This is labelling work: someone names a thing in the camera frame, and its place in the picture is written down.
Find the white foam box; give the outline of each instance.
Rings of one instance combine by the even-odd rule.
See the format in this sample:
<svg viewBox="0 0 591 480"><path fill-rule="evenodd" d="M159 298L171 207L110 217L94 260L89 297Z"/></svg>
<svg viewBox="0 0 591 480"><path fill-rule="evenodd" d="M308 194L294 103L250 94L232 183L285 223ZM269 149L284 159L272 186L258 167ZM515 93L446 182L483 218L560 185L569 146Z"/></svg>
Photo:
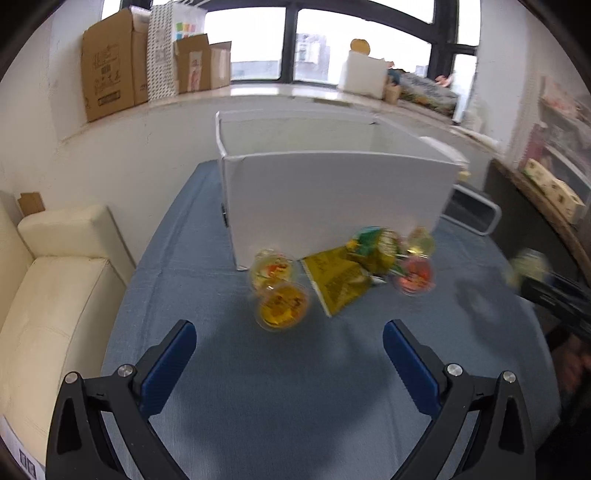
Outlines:
<svg viewBox="0 0 591 480"><path fill-rule="evenodd" d="M432 230L462 166L383 117L342 111L218 112L236 267L260 250L296 258L367 226Z"/></svg>
<svg viewBox="0 0 591 480"><path fill-rule="evenodd" d="M388 75L388 63L356 51L349 51L339 80L339 90L381 100Z"/></svg>

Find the table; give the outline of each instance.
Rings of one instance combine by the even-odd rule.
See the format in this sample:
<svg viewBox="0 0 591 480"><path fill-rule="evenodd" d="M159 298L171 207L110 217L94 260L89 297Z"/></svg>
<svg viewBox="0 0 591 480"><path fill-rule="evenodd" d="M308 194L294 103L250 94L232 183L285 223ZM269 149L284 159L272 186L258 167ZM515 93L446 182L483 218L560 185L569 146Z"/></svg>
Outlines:
<svg viewBox="0 0 591 480"><path fill-rule="evenodd" d="M505 286L506 261L489 238L442 220L434 233L437 285L428 295L374 287L332 319L317 302L298 327L271 333L252 318L221 201L216 163L199 165L139 263L103 365L108 375L135 362L178 319L195 324L197 349L150 420L189 478L390 478L429 423L383 350L382 330L393 318L443 362L474 375L514 371L536 444L555 426L550 354L531 307ZM107 420L124 468L139 478ZM469 414L441 478L453 473L474 421Z"/></svg>

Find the cream leather sofa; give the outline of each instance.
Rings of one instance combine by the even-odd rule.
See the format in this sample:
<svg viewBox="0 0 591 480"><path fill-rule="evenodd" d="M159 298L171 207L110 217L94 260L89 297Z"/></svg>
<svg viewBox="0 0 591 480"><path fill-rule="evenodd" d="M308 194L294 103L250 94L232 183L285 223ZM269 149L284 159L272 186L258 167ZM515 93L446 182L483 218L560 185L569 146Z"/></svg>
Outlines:
<svg viewBox="0 0 591 480"><path fill-rule="evenodd" d="M42 465L61 381L100 375L134 268L104 206L36 213L18 231L0 206L0 415Z"/></svg>

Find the person's hand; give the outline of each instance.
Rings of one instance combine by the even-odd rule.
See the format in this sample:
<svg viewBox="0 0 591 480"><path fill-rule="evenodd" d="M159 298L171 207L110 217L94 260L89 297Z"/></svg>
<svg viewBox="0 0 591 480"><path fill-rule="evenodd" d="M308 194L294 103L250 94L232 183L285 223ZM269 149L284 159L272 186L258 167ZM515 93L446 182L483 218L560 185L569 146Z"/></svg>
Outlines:
<svg viewBox="0 0 591 480"><path fill-rule="evenodd" d="M579 338L571 335L557 362L556 374L560 389L574 393L581 384L585 370L591 371L591 353Z"/></svg>

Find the yellow round sign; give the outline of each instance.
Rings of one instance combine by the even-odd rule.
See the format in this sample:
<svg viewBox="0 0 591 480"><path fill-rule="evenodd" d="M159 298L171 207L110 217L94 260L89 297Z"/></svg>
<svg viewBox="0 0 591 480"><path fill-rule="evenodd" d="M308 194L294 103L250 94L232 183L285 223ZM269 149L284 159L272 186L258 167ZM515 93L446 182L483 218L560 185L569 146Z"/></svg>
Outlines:
<svg viewBox="0 0 591 480"><path fill-rule="evenodd" d="M362 38L356 38L351 42L351 50L363 55L369 55L369 52L371 52L368 41Z"/></svg>

